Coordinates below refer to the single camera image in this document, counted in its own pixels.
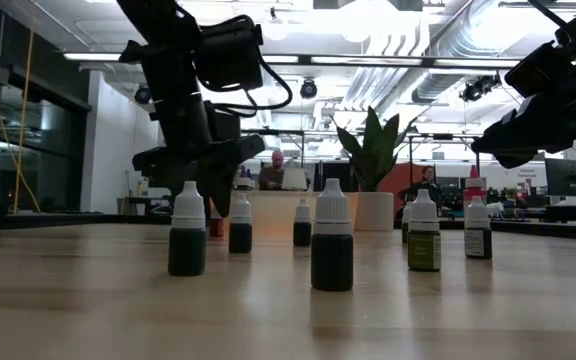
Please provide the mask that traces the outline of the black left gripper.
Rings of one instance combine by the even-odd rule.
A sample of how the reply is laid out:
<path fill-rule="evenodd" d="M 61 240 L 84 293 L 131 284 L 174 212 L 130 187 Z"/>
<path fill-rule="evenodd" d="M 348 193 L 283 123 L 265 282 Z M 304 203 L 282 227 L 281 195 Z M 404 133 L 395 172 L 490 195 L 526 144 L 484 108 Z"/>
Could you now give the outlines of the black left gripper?
<path fill-rule="evenodd" d="M 240 118 L 204 103 L 209 145 L 201 150 L 172 149 L 166 145 L 142 151 L 133 156 L 135 170 L 150 178 L 153 186 L 166 187 L 173 194 L 182 191 L 187 181 L 195 181 L 205 202 L 214 203 L 221 217 L 230 213 L 231 196 L 237 171 L 265 149 L 258 135 L 241 134 Z"/>

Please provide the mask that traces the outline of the small dark green dropper bottle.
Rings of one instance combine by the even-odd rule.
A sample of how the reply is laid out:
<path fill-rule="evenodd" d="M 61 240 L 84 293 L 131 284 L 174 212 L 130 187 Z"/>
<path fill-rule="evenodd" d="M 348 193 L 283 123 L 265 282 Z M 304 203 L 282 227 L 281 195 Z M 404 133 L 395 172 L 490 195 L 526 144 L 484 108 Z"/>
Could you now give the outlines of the small dark green dropper bottle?
<path fill-rule="evenodd" d="M 246 254 L 252 251 L 252 211 L 245 193 L 238 193 L 232 203 L 229 225 L 229 252 Z"/>

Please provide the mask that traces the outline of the small blue dropper bottle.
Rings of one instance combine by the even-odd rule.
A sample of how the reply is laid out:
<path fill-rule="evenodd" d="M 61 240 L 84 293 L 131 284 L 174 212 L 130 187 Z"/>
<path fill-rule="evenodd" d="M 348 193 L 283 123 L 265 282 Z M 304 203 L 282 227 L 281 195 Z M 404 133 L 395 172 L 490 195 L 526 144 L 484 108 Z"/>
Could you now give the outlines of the small blue dropper bottle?
<path fill-rule="evenodd" d="M 204 199 L 195 181 L 186 181 L 175 197 L 168 242 L 168 274 L 198 276 L 205 271 L 206 217 Z"/>

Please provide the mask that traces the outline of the small black dropper bottle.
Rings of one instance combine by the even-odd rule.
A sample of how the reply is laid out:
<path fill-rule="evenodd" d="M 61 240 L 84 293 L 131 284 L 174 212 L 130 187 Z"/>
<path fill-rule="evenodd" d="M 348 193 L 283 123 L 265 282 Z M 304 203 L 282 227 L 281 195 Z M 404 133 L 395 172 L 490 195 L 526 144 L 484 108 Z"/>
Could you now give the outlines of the small black dropper bottle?
<path fill-rule="evenodd" d="M 293 245 L 295 247 L 309 247 L 311 242 L 312 221 L 310 206 L 306 199 L 301 199 L 296 208 L 293 222 Z"/>

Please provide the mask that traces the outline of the small dark purple dropper bottle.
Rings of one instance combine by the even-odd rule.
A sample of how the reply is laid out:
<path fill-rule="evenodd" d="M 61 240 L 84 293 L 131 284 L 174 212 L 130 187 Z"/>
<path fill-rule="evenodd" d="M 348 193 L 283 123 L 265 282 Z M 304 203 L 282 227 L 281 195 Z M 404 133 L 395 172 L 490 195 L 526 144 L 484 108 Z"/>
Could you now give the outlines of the small dark purple dropper bottle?
<path fill-rule="evenodd" d="M 474 196 L 465 209 L 464 252 L 467 258 L 492 259 L 490 218 L 480 196 Z"/>

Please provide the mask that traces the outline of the small red dropper bottle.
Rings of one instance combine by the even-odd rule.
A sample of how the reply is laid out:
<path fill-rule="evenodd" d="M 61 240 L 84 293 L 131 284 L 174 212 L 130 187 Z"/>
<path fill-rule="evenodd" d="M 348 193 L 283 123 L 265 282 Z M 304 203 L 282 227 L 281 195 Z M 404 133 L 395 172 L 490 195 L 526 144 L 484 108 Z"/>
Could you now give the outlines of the small red dropper bottle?
<path fill-rule="evenodd" d="M 350 291 L 354 284 L 354 238 L 350 199 L 337 178 L 326 180 L 316 199 L 311 236 L 311 286 L 320 291 Z"/>

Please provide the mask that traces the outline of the small white-labelled dropper bottle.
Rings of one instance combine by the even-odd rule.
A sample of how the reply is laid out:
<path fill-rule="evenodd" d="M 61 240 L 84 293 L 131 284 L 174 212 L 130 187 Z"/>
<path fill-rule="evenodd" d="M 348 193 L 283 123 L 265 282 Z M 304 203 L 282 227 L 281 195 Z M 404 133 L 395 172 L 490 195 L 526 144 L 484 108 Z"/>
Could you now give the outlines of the small white-labelled dropper bottle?
<path fill-rule="evenodd" d="M 408 243 L 408 233 L 409 233 L 409 221 L 411 215 L 411 202 L 407 202 L 402 211 L 401 218 L 401 236 L 402 243 L 406 245 Z"/>

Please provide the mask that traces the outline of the small olive-labelled dropper bottle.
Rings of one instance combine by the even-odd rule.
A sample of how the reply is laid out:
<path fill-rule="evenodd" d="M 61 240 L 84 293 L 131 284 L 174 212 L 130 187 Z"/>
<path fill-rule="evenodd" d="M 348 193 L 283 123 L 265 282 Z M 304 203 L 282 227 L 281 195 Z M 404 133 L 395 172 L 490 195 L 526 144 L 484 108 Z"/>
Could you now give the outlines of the small olive-labelled dropper bottle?
<path fill-rule="evenodd" d="M 441 270 L 441 233 L 437 208 L 427 189 L 419 189 L 410 204 L 407 260 L 411 271 Z"/>

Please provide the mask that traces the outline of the black monitor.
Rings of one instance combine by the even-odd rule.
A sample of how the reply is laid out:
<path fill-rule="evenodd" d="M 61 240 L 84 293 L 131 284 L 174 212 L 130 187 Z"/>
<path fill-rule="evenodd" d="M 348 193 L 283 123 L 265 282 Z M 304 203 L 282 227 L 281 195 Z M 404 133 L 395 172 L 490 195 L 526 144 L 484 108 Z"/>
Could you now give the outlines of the black monitor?
<path fill-rule="evenodd" d="M 576 196 L 576 160 L 545 160 L 547 191 L 551 196 Z"/>

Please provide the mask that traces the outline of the person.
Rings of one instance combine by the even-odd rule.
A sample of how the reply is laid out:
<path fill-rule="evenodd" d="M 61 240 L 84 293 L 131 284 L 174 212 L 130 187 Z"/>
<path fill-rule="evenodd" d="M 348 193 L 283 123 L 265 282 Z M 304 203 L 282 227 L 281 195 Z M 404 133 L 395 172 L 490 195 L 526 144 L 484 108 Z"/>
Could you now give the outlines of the person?
<path fill-rule="evenodd" d="M 408 191 L 408 200 L 414 201 L 420 189 L 428 191 L 430 199 L 437 205 L 442 204 L 442 191 L 435 180 L 435 168 L 433 166 L 426 166 L 422 169 L 422 179 L 420 182 L 414 183 Z"/>
<path fill-rule="evenodd" d="M 259 173 L 260 190 L 281 190 L 283 183 L 284 156 L 280 150 L 275 150 L 271 156 L 271 165 L 263 167 Z"/>

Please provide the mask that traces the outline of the orange translucent plastic bin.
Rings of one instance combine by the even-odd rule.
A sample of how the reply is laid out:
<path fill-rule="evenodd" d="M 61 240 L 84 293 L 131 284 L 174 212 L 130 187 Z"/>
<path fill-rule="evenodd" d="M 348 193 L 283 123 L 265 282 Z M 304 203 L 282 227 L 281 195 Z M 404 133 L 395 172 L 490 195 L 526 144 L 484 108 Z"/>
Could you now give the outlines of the orange translucent plastic bin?
<path fill-rule="evenodd" d="M 242 193 L 250 203 L 254 234 L 291 234 L 293 224 L 313 222 L 319 192 L 233 190 L 229 217 L 223 217 L 223 231 L 229 230 L 234 203 Z"/>

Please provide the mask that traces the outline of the black desk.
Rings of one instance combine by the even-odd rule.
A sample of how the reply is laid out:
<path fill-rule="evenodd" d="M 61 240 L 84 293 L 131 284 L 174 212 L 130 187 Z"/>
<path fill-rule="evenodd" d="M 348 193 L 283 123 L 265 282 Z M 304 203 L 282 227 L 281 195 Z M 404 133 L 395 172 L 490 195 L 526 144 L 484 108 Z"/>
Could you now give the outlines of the black desk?
<path fill-rule="evenodd" d="M 576 221 L 576 205 L 546 206 L 544 221 L 550 223 Z"/>

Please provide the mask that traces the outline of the orange partition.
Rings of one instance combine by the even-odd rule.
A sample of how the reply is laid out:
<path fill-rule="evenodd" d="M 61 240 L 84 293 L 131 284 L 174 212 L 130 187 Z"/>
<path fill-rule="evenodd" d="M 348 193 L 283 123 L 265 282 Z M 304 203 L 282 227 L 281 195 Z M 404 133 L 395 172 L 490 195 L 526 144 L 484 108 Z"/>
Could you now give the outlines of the orange partition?
<path fill-rule="evenodd" d="M 428 169 L 435 169 L 434 165 L 403 162 L 397 163 L 380 181 L 379 192 L 392 193 L 396 202 L 402 201 L 402 196 L 411 185 L 420 183 Z"/>

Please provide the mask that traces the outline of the long white light bar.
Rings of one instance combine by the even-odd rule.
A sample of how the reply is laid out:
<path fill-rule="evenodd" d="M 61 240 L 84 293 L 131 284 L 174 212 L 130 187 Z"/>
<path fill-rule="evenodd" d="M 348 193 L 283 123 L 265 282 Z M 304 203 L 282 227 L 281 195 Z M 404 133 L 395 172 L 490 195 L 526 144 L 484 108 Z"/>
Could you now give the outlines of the long white light bar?
<path fill-rule="evenodd" d="M 313 54 L 266 54 L 270 65 L 383 67 L 425 69 L 511 69 L 520 59 L 470 58 L 430 56 L 369 56 L 369 55 L 313 55 Z"/>

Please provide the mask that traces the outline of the black metal frame stand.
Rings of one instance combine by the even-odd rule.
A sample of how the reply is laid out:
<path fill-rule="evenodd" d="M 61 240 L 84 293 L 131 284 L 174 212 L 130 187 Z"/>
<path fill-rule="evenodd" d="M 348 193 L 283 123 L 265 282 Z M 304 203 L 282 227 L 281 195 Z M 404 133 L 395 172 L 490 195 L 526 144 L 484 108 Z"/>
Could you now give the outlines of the black metal frame stand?
<path fill-rule="evenodd" d="M 409 151 L 409 162 L 413 163 L 413 140 L 415 138 L 421 138 L 422 141 L 425 141 L 427 139 L 431 139 L 434 142 L 438 142 L 441 143 L 442 141 L 446 142 L 446 141 L 452 141 L 452 140 L 460 140 L 467 149 L 470 149 L 471 146 L 469 145 L 469 143 L 467 142 L 467 139 L 472 139 L 475 140 L 476 136 L 471 136 L 471 135 L 454 135 L 454 134 L 449 134 L 449 133 L 432 133 L 432 134 L 427 134 L 427 133 L 420 133 L 420 134 L 412 134 L 412 135 L 408 135 L 407 136 L 407 144 L 408 144 L 408 151 Z M 478 168 L 478 170 L 480 170 L 480 157 L 478 153 L 475 153 L 475 164 Z M 464 184 L 465 184 L 465 179 L 464 179 L 464 183 L 462 184 L 462 186 L 460 187 L 460 190 L 463 192 L 464 189 Z M 450 187 L 441 187 L 439 185 L 441 191 L 442 191 L 442 199 L 444 199 L 444 193 L 443 190 L 450 190 Z M 407 189 L 405 191 L 405 194 L 402 196 L 402 199 L 405 201 L 409 201 L 408 200 L 408 191 L 409 189 Z"/>
<path fill-rule="evenodd" d="M 287 138 L 299 149 L 299 164 L 304 167 L 305 164 L 305 145 L 306 145 L 306 133 L 304 130 L 290 130 L 290 129 L 269 129 L 269 128 L 259 128 L 259 129 L 243 129 L 241 131 L 242 135 L 258 135 L 262 139 L 267 136 L 282 139 Z"/>

